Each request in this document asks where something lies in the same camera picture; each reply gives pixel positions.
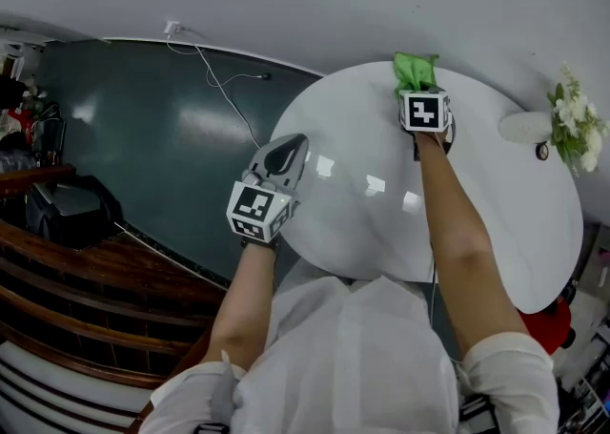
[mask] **person's right arm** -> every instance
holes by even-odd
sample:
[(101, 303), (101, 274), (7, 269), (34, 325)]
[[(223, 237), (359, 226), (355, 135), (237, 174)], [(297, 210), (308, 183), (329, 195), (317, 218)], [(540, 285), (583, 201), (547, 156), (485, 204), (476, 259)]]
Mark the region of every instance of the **person's right arm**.
[(462, 354), (501, 332), (527, 334), (506, 294), (485, 225), (437, 142), (416, 134), (438, 287)]

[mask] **white shirt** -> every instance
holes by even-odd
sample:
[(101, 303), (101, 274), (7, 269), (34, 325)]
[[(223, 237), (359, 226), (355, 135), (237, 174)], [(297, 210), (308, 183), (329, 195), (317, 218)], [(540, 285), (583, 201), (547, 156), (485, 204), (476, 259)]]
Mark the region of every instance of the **white shirt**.
[[(459, 384), (491, 397), (502, 432), (551, 434), (552, 365), (532, 338), (505, 333), (469, 351), (458, 381), (417, 294), (385, 278), (296, 278), (274, 298), (265, 353), (248, 373), (234, 366), (231, 431), (455, 433)], [(223, 370), (200, 364), (161, 386), (140, 432), (192, 434), (210, 420)]]

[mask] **power outlet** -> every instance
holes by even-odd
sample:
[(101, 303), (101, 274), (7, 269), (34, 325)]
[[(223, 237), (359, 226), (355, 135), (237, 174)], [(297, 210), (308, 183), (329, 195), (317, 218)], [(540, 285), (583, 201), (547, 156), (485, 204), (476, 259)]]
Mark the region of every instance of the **power outlet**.
[(178, 22), (177, 20), (168, 20), (163, 33), (167, 35), (168, 38), (170, 38), (173, 35), (180, 33), (181, 30), (182, 27), (180, 26), (180, 22)]

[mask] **white table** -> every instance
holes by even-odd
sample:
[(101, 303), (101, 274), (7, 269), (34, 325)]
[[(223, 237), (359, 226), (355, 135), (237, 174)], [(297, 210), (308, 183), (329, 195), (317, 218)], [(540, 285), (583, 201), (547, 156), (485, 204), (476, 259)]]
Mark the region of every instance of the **white table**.
[[(436, 69), (451, 98), (457, 138), (449, 159), (477, 207), (511, 300), (548, 305), (580, 252), (582, 214), (574, 181), (554, 148), (507, 142), (498, 124), (521, 108), (467, 76)], [(432, 280), (432, 251), (413, 139), (398, 123), (391, 62), (355, 66), (309, 87), (273, 138), (304, 133), (310, 154), (297, 187), (302, 205), (282, 231), (311, 264), (354, 279), (380, 274)]]

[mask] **white vase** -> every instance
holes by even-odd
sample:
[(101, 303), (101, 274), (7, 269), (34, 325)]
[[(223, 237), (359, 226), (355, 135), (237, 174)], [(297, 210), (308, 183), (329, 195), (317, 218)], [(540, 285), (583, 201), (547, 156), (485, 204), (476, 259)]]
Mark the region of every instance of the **white vase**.
[(504, 140), (519, 144), (539, 144), (551, 139), (553, 125), (548, 112), (523, 112), (508, 115), (499, 123), (499, 134)]

